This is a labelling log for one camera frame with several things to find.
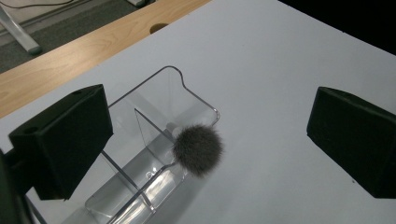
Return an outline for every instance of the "furry ball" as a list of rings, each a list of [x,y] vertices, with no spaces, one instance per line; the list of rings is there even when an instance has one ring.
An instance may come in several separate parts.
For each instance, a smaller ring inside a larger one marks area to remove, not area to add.
[[[176,160],[193,175],[203,177],[219,163],[222,143],[211,126],[193,125],[177,136],[173,151]]]

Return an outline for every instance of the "white surface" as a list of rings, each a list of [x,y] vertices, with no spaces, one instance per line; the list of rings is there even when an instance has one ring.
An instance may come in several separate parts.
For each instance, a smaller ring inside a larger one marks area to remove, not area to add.
[[[71,91],[104,83],[111,103],[168,64],[219,110],[225,153],[150,223],[395,223],[396,200],[353,183],[305,129],[318,86],[396,113],[396,57],[275,0],[212,1],[1,119],[0,147]]]

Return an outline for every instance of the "wooden table edge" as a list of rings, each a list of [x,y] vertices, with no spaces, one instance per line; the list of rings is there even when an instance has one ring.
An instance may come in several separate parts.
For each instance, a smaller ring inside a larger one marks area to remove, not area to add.
[[[161,0],[0,74],[0,118],[27,105],[210,0]]]

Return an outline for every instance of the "black foam block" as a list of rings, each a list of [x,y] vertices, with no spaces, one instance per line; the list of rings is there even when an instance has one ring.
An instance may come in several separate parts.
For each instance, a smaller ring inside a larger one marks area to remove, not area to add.
[[[69,199],[113,128],[102,85],[65,96],[9,135],[41,200]]]
[[[395,115],[350,93],[319,87],[307,133],[371,195],[396,198]]]

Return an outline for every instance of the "acrylic bin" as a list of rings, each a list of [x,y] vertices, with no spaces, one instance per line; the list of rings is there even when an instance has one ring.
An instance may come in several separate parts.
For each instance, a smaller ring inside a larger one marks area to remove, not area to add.
[[[169,127],[213,125],[219,112],[166,66],[109,106],[114,135],[68,201],[39,201],[41,223],[145,223],[183,182]]]

